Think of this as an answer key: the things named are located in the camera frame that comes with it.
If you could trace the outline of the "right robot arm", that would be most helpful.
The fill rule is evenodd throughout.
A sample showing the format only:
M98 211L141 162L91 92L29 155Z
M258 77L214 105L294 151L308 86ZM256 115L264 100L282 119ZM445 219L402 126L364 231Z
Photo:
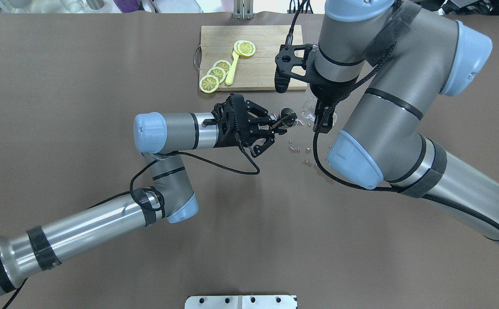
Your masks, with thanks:
M417 132L438 95L460 94L492 51L486 35L400 0L327 0L316 69L342 86L367 61L373 80L327 162L357 188L382 181L427 199L499 246L499 183Z

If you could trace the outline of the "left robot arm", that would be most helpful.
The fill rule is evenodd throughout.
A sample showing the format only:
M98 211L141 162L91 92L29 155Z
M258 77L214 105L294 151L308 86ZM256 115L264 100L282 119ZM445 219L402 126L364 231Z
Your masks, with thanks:
M153 184L134 188L131 180L128 191L80 213L12 239L0 236L0 296L18 293L28 277L159 219L174 224L197 214L197 197L182 159L189 150L237 147L252 164L297 122L292 109L275 117L241 94L230 94L208 113L136 115L134 143Z

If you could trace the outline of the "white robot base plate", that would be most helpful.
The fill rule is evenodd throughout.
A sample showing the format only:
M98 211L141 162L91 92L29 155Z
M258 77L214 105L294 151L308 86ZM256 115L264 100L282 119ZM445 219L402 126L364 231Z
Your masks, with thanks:
M202 295L188 297L185 309L298 309L292 295Z

